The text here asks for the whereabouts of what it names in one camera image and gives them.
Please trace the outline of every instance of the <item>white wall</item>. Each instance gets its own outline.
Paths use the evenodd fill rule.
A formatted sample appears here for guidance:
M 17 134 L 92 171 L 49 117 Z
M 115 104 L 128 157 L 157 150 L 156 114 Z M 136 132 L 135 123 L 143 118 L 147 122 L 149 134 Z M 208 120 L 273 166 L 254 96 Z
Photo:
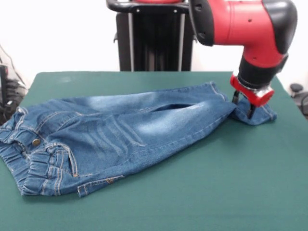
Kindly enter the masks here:
M 308 89 L 307 3 L 294 0 L 299 22 L 290 58 L 280 74 L 287 89 L 299 82 Z M 0 44 L 29 85 L 42 71 L 118 71 L 116 13 L 104 0 L 0 0 Z M 242 47 L 200 44 L 193 48 L 193 71 L 232 71 Z

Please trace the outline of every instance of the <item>jeans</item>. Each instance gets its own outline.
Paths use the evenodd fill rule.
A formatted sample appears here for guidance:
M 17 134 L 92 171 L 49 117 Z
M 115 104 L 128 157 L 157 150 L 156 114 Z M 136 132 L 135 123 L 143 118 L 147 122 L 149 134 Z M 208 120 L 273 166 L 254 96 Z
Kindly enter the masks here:
M 214 82 L 19 107 L 0 128 L 0 156 L 21 195 L 86 196 L 205 138 L 228 117 L 274 121 L 268 105 L 228 101 Z

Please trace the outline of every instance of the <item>jeans pocket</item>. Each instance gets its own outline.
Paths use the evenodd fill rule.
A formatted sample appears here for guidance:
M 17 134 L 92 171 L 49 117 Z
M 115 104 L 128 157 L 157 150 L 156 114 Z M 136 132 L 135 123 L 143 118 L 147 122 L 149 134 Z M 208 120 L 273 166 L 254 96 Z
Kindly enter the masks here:
M 90 193 L 93 193 L 94 191 L 97 191 L 99 189 L 102 189 L 109 184 L 112 184 L 120 179 L 124 178 L 123 175 L 121 176 L 116 176 L 116 177 L 110 177 L 102 180 L 95 180 L 91 182 L 87 182 L 85 184 L 82 184 L 77 187 L 77 192 L 79 197 L 84 197 L 89 195 Z
M 78 177 L 76 158 L 67 145 L 53 143 L 48 145 L 46 150 L 50 154 L 50 165 L 60 168 L 64 172 L 71 174 L 73 177 Z

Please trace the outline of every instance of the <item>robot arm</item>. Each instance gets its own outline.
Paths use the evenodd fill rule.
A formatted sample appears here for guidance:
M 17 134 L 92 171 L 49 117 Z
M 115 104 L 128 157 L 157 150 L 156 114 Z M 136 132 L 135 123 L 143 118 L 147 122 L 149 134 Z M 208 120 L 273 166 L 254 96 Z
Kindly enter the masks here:
M 231 77 L 235 88 L 256 107 L 273 96 L 270 83 L 287 60 L 297 26 L 291 0 L 190 0 L 190 17 L 199 42 L 206 46 L 242 45 L 238 73 Z

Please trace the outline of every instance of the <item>green table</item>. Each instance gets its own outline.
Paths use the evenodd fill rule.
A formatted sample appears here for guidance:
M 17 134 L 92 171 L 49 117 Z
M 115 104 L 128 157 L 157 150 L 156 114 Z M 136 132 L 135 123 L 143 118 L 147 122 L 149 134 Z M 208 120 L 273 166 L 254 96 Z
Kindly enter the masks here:
M 230 73 L 41 73 L 23 106 L 50 98 L 115 95 L 215 81 Z M 0 230 L 308 230 L 308 126 L 280 83 L 279 118 L 251 127 L 227 120 L 206 139 L 140 174 L 80 199 L 21 197 L 0 161 Z

